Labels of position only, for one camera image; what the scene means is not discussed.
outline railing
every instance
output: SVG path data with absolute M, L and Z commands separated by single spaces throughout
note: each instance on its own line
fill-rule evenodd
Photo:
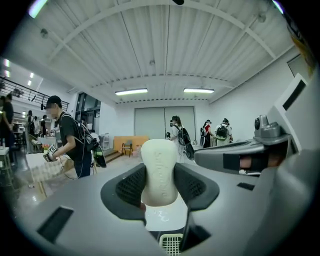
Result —
M 50 97 L 46 94 L 29 89 L 6 78 L 0 78 L 0 80 L 0 92 L 3 92 L 4 94 L 12 94 L 12 96 L 15 96 L 17 98 L 29 102 L 39 103 L 40 105 L 43 104 L 44 106 L 47 104 L 48 98 Z M 61 101 L 61 105 L 62 109 L 64 111 L 67 111 L 69 103 Z

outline handheld device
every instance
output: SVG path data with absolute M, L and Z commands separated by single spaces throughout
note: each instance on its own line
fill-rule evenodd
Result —
M 55 161 L 55 159 L 53 158 L 53 153 L 57 151 L 57 148 L 54 145 L 51 145 L 48 148 L 48 152 L 46 154 L 43 155 L 43 158 L 47 161 L 47 162 L 53 162 Z

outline curved beam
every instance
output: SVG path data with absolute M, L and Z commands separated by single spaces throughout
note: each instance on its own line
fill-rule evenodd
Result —
M 97 15 L 89 18 L 84 23 L 82 23 L 80 26 L 78 26 L 76 29 L 74 29 L 70 34 L 66 36 L 65 39 L 63 39 L 62 43 L 59 43 L 59 45 L 53 50 L 51 55 L 49 56 L 48 60 L 49 62 L 57 55 L 57 53 L 64 47 L 65 44 L 70 42 L 75 36 L 77 36 L 81 31 L 87 29 L 91 25 L 95 24 L 96 22 L 107 18 L 111 15 L 124 12 L 129 9 L 139 8 L 139 7 L 146 7 L 146 6 L 158 6 L 158 5 L 172 5 L 175 6 L 176 4 L 172 0 L 135 0 L 130 1 L 126 3 L 122 3 L 119 5 L 116 5 L 114 7 L 111 7 L 109 9 L 103 10 L 102 12 L 98 13 Z M 211 7 L 207 4 L 195 2 L 191 0 L 185 0 L 183 7 L 189 7 L 196 10 L 200 10 L 206 13 L 210 13 L 212 15 L 216 15 L 228 22 L 231 22 L 241 30 L 245 28 L 245 24 L 243 24 L 240 20 L 232 17 L 231 15 L 223 12 L 222 10 L 219 10 L 217 8 Z M 272 50 L 267 46 L 267 44 L 250 28 L 247 28 L 245 30 L 246 33 L 248 33 L 254 40 L 256 40 L 270 55 L 273 59 L 276 58 L 276 55 L 272 52 Z
M 203 76 L 196 76 L 196 75 L 153 75 L 153 76 L 143 76 L 143 77 L 136 77 L 130 79 L 124 79 L 120 81 L 114 81 L 110 83 L 112 88 L 116 87 L 125 87 L 130 88 L 132 86 L 143 86 L 143 85 L 150 85 L 156 83 L 188 83 L 192 84 L 194 87 L 201 87 L 201 86 L 218 86 L 218 87 L 227 87 L 227 88 L 234 88 L 235 84 L 232 84 L 227 81 L 203 77 Z

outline glass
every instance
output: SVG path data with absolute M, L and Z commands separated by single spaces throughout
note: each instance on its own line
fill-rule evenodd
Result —
M 85 97 L 84 109 L 94 108 L 95 105 L 96 105 L 96 99 L 94 97 L 91 97 L 91 96 L 87 95 Z

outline staircase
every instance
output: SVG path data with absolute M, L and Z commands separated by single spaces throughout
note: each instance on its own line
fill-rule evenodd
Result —
M 110 163 L 112 160 L 115 160 L 118 157 L 121 157 L 121 153 L 114 150 L 113 148 L 104 150 L 103 155 L 106 163 Z

